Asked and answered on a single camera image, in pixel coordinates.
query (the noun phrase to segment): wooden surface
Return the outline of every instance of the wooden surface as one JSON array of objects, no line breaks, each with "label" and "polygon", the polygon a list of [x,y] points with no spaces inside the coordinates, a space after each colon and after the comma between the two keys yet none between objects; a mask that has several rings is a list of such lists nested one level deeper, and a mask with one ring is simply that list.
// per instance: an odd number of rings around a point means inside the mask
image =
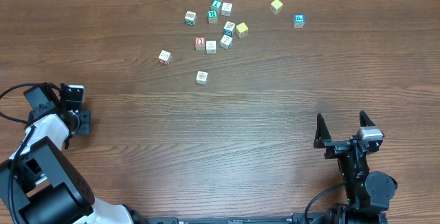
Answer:
[{"label": "wooden surface", "polygon": [[[316,115],[346,139],[365,110],[386,134],[371,171],[399,182],[390,222],[438,223],[440,0],[281,0],[277,15],[273,0],[227,1],[232,17],[208,25],[209,0],[0,0],[0,89],[84,85],[93,135],[66,157],[97,197],[179,218],[303,212],[342,180],[313,149]],[[306,15],[301,30],[295,13]],[[227,20],[250,29],[230,51],[219,46]],[[195,36],[216,40],[217,54],[195,51]],[[199,70],[208,85],[196,85]],[[0,108],[30,110],[22,91]],[[23,127],[0,129],[6,159]],[[342,190],[311,211],[335,201]],[[4,206],[0,216],[11,223]]]}]

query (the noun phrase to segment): yellow cube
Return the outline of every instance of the yellow cube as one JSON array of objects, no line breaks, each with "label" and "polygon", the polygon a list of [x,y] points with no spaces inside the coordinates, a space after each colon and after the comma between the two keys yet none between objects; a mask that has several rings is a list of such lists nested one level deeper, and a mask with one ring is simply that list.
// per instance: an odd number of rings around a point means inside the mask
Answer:
[{"label": "yellow cube", "polygon": [[244,36],[248,35],[249,28],[244,22],[242,22],[235,27],[235,32],[239,38],[243,38]]},{"label": "yellow cube", "polygon": [[270,4],[270,11],[278,14],[283,9],[283,3],[280,0],[275,0]]}]

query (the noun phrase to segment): tabletop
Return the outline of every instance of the tabletop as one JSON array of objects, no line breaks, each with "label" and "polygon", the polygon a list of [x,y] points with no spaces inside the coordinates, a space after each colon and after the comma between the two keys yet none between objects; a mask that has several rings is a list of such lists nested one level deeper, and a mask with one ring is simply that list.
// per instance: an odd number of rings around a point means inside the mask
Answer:
[{"label": "tabletop", "polygon": [[[390,223],[438,223],[440,0],[281,0],[277,15],[273,0],[224,1],[232,16],[208,24],[210,0],[0,0],[0,89],[84,85],[92,134],[65,156],[96,197],[178,218],[304,212],[342,182],[337,161],[313,148],[316,115],[338,140],[364,110],[386,134],[370,169],[399,183]],[[231,50],[219,46],[226,21],[249,27]],[[217,53],[195,50],[196,36]],[[1,111],[26,118],[22,93]],[[0,120],[0,131],[6,159],[23,126]],[[310,212],[336,201],[347,202],[343,190]],[[11,222],[2,204],[0,223]]]}]

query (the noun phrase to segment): cable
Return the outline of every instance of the cable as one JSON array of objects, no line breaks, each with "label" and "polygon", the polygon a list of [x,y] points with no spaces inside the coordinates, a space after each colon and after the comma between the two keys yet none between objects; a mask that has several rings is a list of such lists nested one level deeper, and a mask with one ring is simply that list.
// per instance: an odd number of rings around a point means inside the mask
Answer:
[{"label": "cable", "polygon": [[25,149],[26,145],[28,144],[30,138],[34,134],[35,126],[30,126],[30,132],[27,134],[26,138],[21,143],[19,149],[15,152],[14,159],[12,160],[11,169],[9,171],[9,181],[8,181],[8,203],[9,203],[9,209],[11,212],[12,220],[14,221],[14,224],[19,224],[19,219],[17,217],[17,214],[15,212],[15,205],[14,205],[14,175],[17,163],[19,161],[19,157],[21,155],[21,152]]},{"label": "cable", "polygon": [[334,187],[332,187],[332,188],[330,188],[330,189],[327,189],[327,190],[321,192],[320,194],[318,194],[316,197],[314,197],[314,198],[310,201],[309,205],[307,205],[307,207],[305,208],[305,211],[304,211],[304,219],[305,219],[306,224],[310,224],[309,219],[307,218],[307,213],[308,213],[309,208],[311,207],[311,205],[314,204],[314,202],[315,202],[316,200],[318,200],[320,197],[326,195],[327,193],[330,193],[330,192],[332,192],[332,191],[334,191],[334,190],[337,190],[337,189],[341,188],[341,187],[344,186],[345,184],[346,184],[346,182],[344,182],[344,183],[340,183],[340,184],[338,184],[337,186],[334,186]]},{"label": "cable", "polygon": [[[45,85],[45,84],[49,85],[51,88],[57,90],[58,92],[60,91],[60,88],[57,87],[54,83],[23,83],[23,84],[19,84],[17,86],[13,86],[13,87],[9,88],[8,90],[4,91],[2,94],[0,94],[0,100],[2,99],[2,97],[4,97],[6,94],[11,92],[12,90],[15,90],[15,89],[18,89],[21,87],[35,87],[35,86],[41,86],[41,85]],[[2,112],[0,112],[0,117],[3,117],[3,118],[10,120],[10,121],[19,122],[22,124],[28,124],[28,121],[21,120],[21,119],[15,118],[15,117],[10,117],[8,115],[3,114]]]}]

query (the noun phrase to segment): wooden table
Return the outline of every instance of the wooden table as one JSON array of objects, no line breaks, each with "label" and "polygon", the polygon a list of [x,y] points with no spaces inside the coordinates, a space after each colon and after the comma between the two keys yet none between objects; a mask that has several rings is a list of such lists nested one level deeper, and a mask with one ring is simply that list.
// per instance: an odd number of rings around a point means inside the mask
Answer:
[{"label": "wooden table", "polygon": [[[93,135],[73,139],[66,157],[97,197],[179,218],[303,212],[342,181],[313,148],[316,115],[337,140],[365,110],[386,134],[371,171],[399,182],[390,222],[438,223],[440,0],[281,0],[277,15],[273,0],[227,1],[232,17],[208,24],[209,0],[0,0],[0,89],[84,85]],[[219,46],[226,21],[250,29],[230,51]],[[216,40],[217,54],[196,51],[196,36]],[[208,85],[196,85],[199,70]],[[22,91],[0,108],[30,110]],[[23,127],[0,127],[6,159]],[[311,211],[335,201],[343,190]],[[11,223],[4,206],[0,216]]]}]

